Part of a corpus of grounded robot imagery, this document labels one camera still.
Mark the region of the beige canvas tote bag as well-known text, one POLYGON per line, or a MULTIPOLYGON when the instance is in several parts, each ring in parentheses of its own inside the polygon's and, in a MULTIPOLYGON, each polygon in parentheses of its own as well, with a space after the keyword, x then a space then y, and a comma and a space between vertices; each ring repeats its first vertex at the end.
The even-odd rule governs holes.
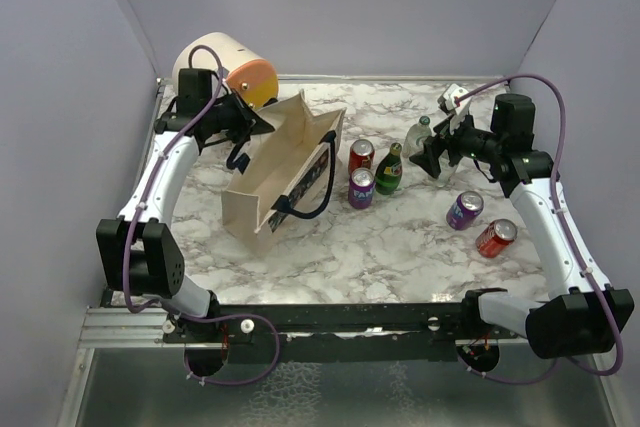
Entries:
POLYGON ((223 226, 251 253, 265 254, 288 226, 326 210, 345 113, 315 114, 303 92, 258 111, 274 131, 251 138, 221 194, 223 226))

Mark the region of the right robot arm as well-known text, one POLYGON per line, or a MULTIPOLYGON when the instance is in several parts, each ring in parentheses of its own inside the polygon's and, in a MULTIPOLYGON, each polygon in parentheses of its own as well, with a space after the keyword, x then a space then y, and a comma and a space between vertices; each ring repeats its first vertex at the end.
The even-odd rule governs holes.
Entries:
POLYGON ((500 289, 467 295, 459 314, 461 330, 481 338, 494 326, 527 339, 542 359, 610 351, 629 320, 634 300, 616 289, 582 240, 566 204, 551 156, 533 147, 535 105, 519 94, 494 100, 489 130, 474 124, 465 89, 454 85, 438 100, 446 118, 433 129, 412 163, 431 177, 441 174, 442 156, 485 163, 490 178, 512 203, 534 243, 549 299, 538 303, 500 289))

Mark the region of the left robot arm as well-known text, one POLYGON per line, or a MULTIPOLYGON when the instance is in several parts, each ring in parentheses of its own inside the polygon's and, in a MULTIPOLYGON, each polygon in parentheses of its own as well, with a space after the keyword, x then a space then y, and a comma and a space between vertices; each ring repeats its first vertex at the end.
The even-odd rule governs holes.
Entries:
POLYGON ((159 304, 186 319, 186 329, 206 342, 220 332, 215 295, 186 274, 171 232, 173 212, 186 177, 202 151, 221 134, 234 143, 232 169, 248 163, 240 148, 253 135, 273 132, 221 71, 183 68, 168 109, 155 121, 150 156, 129 201, 103 219, 96 239, 108 287, 125 296, 133 313, 159 304))

